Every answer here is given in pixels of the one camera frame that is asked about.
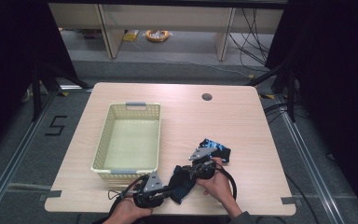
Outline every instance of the gray floor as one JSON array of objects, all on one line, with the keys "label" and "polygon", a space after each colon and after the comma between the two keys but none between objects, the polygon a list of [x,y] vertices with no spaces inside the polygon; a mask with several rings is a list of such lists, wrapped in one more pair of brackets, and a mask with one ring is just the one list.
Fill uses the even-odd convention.
[{"label": "gray floor", "polygon": [[[123,42],[114,60],[107,58],[101,39],[86,40],[76,31],[63,31],[62,38],[79,77],[89,84],[98,81],[123,81],[243,85],[249,80],[250,75],[257,77],[263,74],[241,65],[240,52],[232,41],[228,43],[226,59],[218,62],[213,34],[172,32],[166,42],[151,43],[145,40],[144,32],[140,31],[135,43]],[[268,47],[272,37],[272,35],[261,35],[260,42]],[[243,43],[241,35],[235,34],[234,38]],[[249,46],[246,48],[262,58],[259,50]],[[260,63],[244,55],[242,62],[251,68],[266,70]],[[269,86],[272,81],[273,78],[260,84],[257,87],[258,91],[263,94],[270,93]],[[89,97],[90,92],[84,91],[55,97],[0,202],[0,223],[90,223],[104,216],[104,214],[91,213],[49,213],[44,209],[45,196],[60,169]],[[261,102],[265,108],[277,104],[274,99],[261,99]],[[31,124],[32,113],[32,101],[24,103],[9,125],[0,143],[0,176],[26,134]],[[59,124],[64,125],[62,134],[46,136],[46,133],[58,131],[49,127],[55,116],[66,116],[65,119],[57,119]],[[304,192],[319,223],[331,223],[287,129],[285,116],[274,110],[272,114],[267,115],[267,119],[283,170]],[[296,106],[296,126],[324,178],[325,185],[331,191],[345,223],[358,223],[358,200],[339,167],[325,157],[328,148],[301,105]],[[310,208],[301,197],[299,190],[289,180],[288,182],[296,199],[297,212],[294,216],[283,217],[283,219],[287,223],[315,223]],[[264,217],[259,223],[281,222],[276,217]]]}]

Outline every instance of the wooden table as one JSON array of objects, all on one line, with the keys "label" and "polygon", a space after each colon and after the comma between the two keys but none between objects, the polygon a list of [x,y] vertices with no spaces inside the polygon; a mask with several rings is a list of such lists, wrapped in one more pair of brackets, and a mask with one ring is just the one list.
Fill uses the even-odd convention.
[{"label": "wooden table", "polygon": [[[210,93],[211,101],[202,99]],[[52,186],[60,197],[48,198],[50,212],[108,212],[112,188],[90,167],[108,107],[114,103],[161,104],[158,175],[168,185],[175,165],[188,157],[204,138],[231,148],[225,167],[238,187],[237,202],[256,216],[291,216],[294,204],[257,92],[253,87],[98,83],[76,128],[62,167]],[[223,206],[196,186],[181,205],[166,199],[154,209],[160,215],[225,215]]]}]

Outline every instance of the wire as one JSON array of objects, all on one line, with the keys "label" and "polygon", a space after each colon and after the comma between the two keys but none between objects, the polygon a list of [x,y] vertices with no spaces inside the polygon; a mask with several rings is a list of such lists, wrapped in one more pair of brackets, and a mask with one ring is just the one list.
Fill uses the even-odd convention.
[{"label": "wire", "polygon": [[237,199],[237,185],[235,184],[234,178],[232,177],[231,174],[229,174],[225,168],[223,168],[222,165],[216,163],[216,165],[219,165],[220,168],[215,168],[217,171],[221,172],[223,175],[225,175],[229,182],[231,183],[231,187],[232,187],[232,197],[234,198],[234,200]]},{"label": "wire", "polygon": [[[251,45],[252,47],[254,47],[254,48],[256,48],[256,49],[259,49],[259,50],[260,50],[260,53],[261,53],[261,56],[263,57],[262,64],[264,65],[265,62],[266,62],[266,59],[267,59],[266,53],[269,53],[269,49],[268,49],[267,47],[265,47],[263,44],[261,44],[260,39],[259,39],[259,37],[258,37],[257,22],[256,22],[257,9],[256,9],[256,8],[253,9],[253,21],[252,21],[252,24],[249,22],[249,20],[248,20],[246,14],[245,14],[244,8],[242,9],[242,14],[243,14],[243,17],[245,18],[246,23],[248,24],[248,27],[249,27],[249,34],[248,34],[246,37],[244,37],[244,35],[241,34],[242,37],[243,37],[244,40],[245,40],[243,46],[244,46],[246,43],[248,43],[248,44]],[[250,43],[250,42],[248,41],[248,38],[249,38],[250,35],[253,36],[253,38],[255,39],[255,41],[256,41],[258,47],[255,46],[255,45],[253,45],[252,43]]]},{"label": "wire", "polygon": [[[121,199],[124,198],[125,194],[136,184],[138,183],[140,180],[145,180],[146,178],[148,178],[148,175],[141,175],[139,176],[137,179],[135,179],[134,181],[132,181],[132,183],[130,183],[124,190],[122,190],[120,193],[118,193],[117,191],[114,190],[108,190],[107,191],[107,197],[109,198],[109,200],[112,200],[114,198],[116,198],[117,196],[120,196]],[[116,193],[115,196],[110,197],[110,192],[114,192]]]},{"label": "wire", "polygon": [[199,64],[199,63],[191,63],[191,62],[178,62],[178,61],[172,61],[172,60],[166,60],[166,59],[156,59],[154,57],[150,57],[149,55],[147,55],[145,53],[145,51],[137,46],[133,41],[130,41],[133,46],[135,46],[137,49],[139,49],[146,57],[150,58],[150,59],[153,59],[155,61],[163,61],[163,62],[166,62],[166,63],[184,63],[184,64],[194,64],[194,65],[197,65],[197,66],[203,66],[203,67],[211,67],[213,69],[216,69],[216,70],[219,70],[219,71],[223,71],[223,72],[229,72],[229,73],[236,73],[236,74],[240,74],[241,76],[244,76],[244,77],[248,77],[250,78],[248,75],[245,75],[244,73],[241,73],[239,71],[234,71],[234,70],[227,70],[227,69],[222,69],[222,68],[218,68],[218,67],[215,67],[215,66],[212,66],[212,65],[208,65],[208,64]]},{"label": "wire", "polygon": [[292,182],[292,184],[296,187],[298,192],[300,192],[301,196],[303,197],[305,203],[307,204],[308,208],[310,209],[310,212],[313,215],[313,218],[315,219],[315,222],[319,224],[319,219],[316,217],[316,213],[313,210],[312,206],[310,205],[310,202],[308,201],[307,197],[305,196],[304,192],[300,189],[300,187],[296,184],[296,182],[290,177],[286,172],[284,172],[284,175]]},{"label": "wire", "polygon": [[268,124],[271,124],[275,119],[277,119],[280,115],[282,115],[284,112],[285,112],[286,110],[283,110],[283,111],[279,111],[279,112],[281,112],[279,115],[277,115],[277,116],[275,116],[272,120],[270,120],[269,122],[268,122]]},{"label": "wire", "polygon": [[76,217],[76,224],[79,223],[79,221],[80,221],[80,216],[81,216],[81,213],[79,213],[79,214],[77,215],[77,217]]}]

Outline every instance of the black cable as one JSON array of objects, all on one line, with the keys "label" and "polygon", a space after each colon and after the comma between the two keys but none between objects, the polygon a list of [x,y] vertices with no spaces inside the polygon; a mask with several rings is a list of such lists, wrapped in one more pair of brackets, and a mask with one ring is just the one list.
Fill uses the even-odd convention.
[{"label": "black cable", "polygon": [[296,187],[296,189],[298,190],[298,192],[301,194],[301,196],[303,197],[305,203],[307,204],[308,208],[310,209],[310,212],[313,215],[313,218],[315,219],[315,222],[317,224],[319,224],[319,219],[316,217],[316,213],[315,211],[313,211],[312,206],[310,205],[310,202],[308,201],[307,197],[305,196],[304,192],[300,189],[300,187],[295,183],[295,181],[292,179],[292,177],[290,177],[286,172],[284,172],[284,175],[290,180],[290,182],[292,182],[292,184]]},{"label": "black cable", "polygon": [[[301,105],[301,102],[294,102],[295,105]],[[269,111],[273,110],[273,109],[276,109],[276,108],[279,108],[281,106],[286,106],[287,103],[281,103],[281,104],[276,104],[276,105],[272,105],[272,106],[269,106],[267,108],[264,109],[264,113],[267,114]]]},{"label": "black cable", "polygon": [[264,61],[267,59],[266,55],[265,55],[265,52],[267,52],[266,50],[264,49],[267,49],[269,50],[267,47],[265,47],[263,44],[261,44],[260,42],[260,39],[258,38],[258,32],[257,32],[257,23],[256,23],[256,20],[255,20],[255,15],[257,13],[257,9],[253,9],[253,12],[254,12],[254,16],[253,16],[253,21],[252,21],[252,25],[251,23],[248,21],[248,18],[246,17],[246,14],[245,14],[245,11],[244,9],[242,9],[242,14],[243,14],[243,17],[245,18],[246,20],[246,23],[248,24],[248,27],[249,27],[249,34],[252,34],[252,36],[254,37],[258,47],[254,46],[253,44],[251,44],[249,41],[247,41],[247,38],[245,39],[245,41],[247,41],[250,45],[252,45],[253,47],[255,47],[256,49],[259,49],[260,50],[260,53],[264,59]]},{"label": "black cable", "polygon": [[229,174],[225,168],[223,168],[222,165],[220,164],[216,164],[219,165],[221,168],[216,168],[217,171],[221,172],[223,175],[225,175],[229,182],[231,183],[231,187],[232,187],[232,197],[234,198],[234,200],[237,200],[237,185],[235,184],[234,178],[232,177],[231,174]]},{"label": "black cable", "polygon": [[76,217],[76,224],[79,223],[79,221],[80,221],[80,216],[81,216],[81,213],[79,213],[79,215],[77,215],[77,217]]},{"label": "black cable", "polygon": [[237,48],[247,54],[249,57],[251,57],[252,59],[254,59],[255,61],[257,61],[258,63],[261,63],[263,64],[264,61],[262,61],[261,59],[259,59],[257,56],[255,56],[253,53],[249,52],[248,50],[246,50],[243,46],[246,44],[246,39],[245,39],[245,43],[243,43],[243,45],[241,46],[235,39],[234,37],[232,36],[232,34],[229,35],[232,39],[232,41],[234,42],[234,44],[237,46]]},{"label": "black cable", "polygon": [[272,120],[268,122],[268,124],[271,124],[275,119],[277,119],[280,115],[282,115],[286,110],[280,111],[281,113],[277,116],[275,116]]},{"label": "black cable", "polygon": [[130,183],[124,190],[122,190],[120,193],[118,193],[117,195],[110,197],[110,192],[116,192],[114,190],[108,190],[107,191],[107,197],[109,198],[109,200],[114,199],[117,196],[120,196],[121,199],[123,199],[126,195],[126,193],[136,184],[138,183],[140,180],[145,180],[146,178],[148,178],[148,175],[141,175],[138,178],[136,178],[134,181],[132,181],[132,183]]}]

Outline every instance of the black tape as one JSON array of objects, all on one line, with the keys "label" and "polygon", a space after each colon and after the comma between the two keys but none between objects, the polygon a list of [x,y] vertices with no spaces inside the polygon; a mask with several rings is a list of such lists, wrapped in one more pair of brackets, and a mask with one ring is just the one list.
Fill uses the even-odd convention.
[{"label": "black tape", "polygon": [[293,197],[281,198],[281,200],[282,200],[282,204],[296,203],[296,200]]},{"label": "black tape", "polygon": [[48,193],[47,198],[60,198],[62,190],[52,190]]}]

